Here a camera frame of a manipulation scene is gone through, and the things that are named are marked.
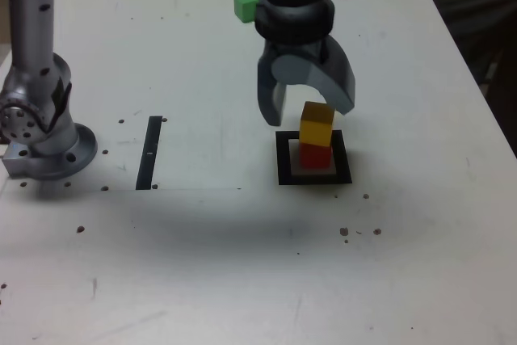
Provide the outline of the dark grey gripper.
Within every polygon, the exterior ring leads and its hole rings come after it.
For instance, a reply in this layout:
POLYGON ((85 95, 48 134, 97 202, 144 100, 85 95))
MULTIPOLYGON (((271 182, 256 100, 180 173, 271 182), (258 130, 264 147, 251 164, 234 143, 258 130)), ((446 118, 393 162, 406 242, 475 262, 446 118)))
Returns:
POLYGON ((258 60, 258 107, 273 127, 282 122, 286 85, 306 85, 345 116, 355 107, 355 76, 346 53, 332 36, 308 44, 266 40, 258 60))

